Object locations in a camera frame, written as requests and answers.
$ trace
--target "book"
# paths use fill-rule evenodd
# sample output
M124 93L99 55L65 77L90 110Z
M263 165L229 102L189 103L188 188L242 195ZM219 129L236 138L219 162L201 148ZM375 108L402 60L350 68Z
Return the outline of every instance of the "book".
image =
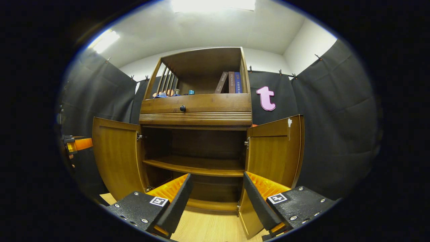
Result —
M228 93L236 93L236 88L234 87L234 71L228 72Z
M243 93L243 89L242 89L242 78L240 77L240 72L235 72L234 73L235 76L235 87L236 87L236 93Z
M215 89L215 93L221 93L225 89L225 84L227 80L228 72L224 71L221 75L221 78L219 79L218 86Z

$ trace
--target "brown book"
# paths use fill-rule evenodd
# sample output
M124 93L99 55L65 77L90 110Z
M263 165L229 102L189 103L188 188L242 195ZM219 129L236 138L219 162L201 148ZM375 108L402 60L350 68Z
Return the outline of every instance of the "brown book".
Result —
M228 72L228 93L236 93L236 86L234 86L234 71Z
M219 79L218 86L215 89L215 93L221 93L224 90L224 86L226 84L228 72L224 71Z

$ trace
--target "wooden floor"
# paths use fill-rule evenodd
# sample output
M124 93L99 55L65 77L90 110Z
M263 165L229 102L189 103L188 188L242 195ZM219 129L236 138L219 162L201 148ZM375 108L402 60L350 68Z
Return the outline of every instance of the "wooden floor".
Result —
M116 202L110 193L100 196L110 205ZM236 215L226 215L221 212L204 214L198 209L187 207L171 239L179 242L261 242L261 236L266 234L269 232L262 230L247 240Z

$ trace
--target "light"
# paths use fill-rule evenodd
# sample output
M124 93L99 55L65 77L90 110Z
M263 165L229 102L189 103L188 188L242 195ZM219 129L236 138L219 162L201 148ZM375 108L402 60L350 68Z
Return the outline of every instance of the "light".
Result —
M172 0L174 12L213 12L225 8L254 11L255 0Z
M120 36L115 31L107 30L97 37L88 47L93 48L100 54L119 38Z

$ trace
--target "open cabinet door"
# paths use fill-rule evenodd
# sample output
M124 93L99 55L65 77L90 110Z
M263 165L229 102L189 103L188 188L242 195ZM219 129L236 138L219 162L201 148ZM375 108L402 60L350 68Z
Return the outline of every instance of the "open cabinet door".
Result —
M304 151L304 118L296 115L247 130L245 169L274 182L294 188ZM261 224L244 188L239 219L248 239L258 234Z
M142 164L143 142L137 140L140 125L94 117L92 143L100 176L117 200L128 194L145 192L147 180Z

